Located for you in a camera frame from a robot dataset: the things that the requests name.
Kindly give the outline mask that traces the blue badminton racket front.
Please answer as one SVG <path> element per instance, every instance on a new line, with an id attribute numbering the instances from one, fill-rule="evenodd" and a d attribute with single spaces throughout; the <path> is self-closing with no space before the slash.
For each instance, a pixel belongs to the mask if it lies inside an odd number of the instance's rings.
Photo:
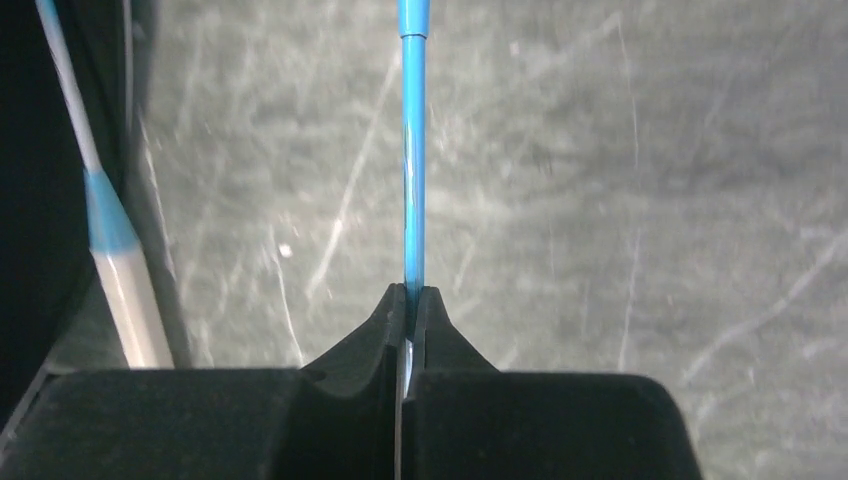
<path id="1" fill-rule="evenodd" d="M 35 2 L 84 165 L 90 251 L 132 369 L 174 366 L 142 246 L 103 169 L 53 1 Z"/>

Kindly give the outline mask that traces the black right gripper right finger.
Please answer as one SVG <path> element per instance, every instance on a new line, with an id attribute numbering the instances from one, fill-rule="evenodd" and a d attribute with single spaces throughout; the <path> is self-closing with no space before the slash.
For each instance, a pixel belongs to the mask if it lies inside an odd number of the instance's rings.
<path id="1" fill-rule="evenodd" d="M 405 479 L 698 479 L 685 421 L 652 378 L 497 370 L 421 292 Z"/>

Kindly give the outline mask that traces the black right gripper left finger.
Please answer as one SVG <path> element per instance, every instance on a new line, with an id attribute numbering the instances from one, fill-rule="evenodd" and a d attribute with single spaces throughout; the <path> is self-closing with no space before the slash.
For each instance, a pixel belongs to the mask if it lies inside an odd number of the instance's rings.
<path id="1" fill-rule="evenodd" d="M 42 390 L 5 479 L 396 479 L 404 288 L 301 369 L 101 370 Z"/>

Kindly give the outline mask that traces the blue badminton racket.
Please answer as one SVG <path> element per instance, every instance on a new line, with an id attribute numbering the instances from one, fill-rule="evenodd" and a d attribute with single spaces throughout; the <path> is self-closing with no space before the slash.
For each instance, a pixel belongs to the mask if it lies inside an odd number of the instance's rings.
<path id="1" fill-rule="evenodd" d="M 399 0 L 398 35 L 402 53 L 404 178 L 404 286 L 406 366 L 404 394 L 424 365 L 423 321 L 418 308 L 425 284 L 426 246 L 426 46 L 430 2 Z"/>
<path id="2" fill-rule="evenodd" d="M 142 246 L 103 169 L 53 1 L 35 2 L 84 165 L 90 251 L 132 369 L 174 366 Z"/>

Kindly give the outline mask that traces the blue racket carry bag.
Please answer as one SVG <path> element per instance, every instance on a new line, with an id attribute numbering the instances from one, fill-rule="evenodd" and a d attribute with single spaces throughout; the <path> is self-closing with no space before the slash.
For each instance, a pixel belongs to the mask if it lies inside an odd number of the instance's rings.
<path id="1" fill-rule="evenodd" d="M 146 156 L 158 1 L 60 1 L 63 27 L 103 166 L 142 240 L 175 362 L 191 363 L 164 215 Z M 48 355 L 89 320 L 114 338 L 88 249 L 82 161 L 31 1 L 1 5 L 1 417 Z"/>

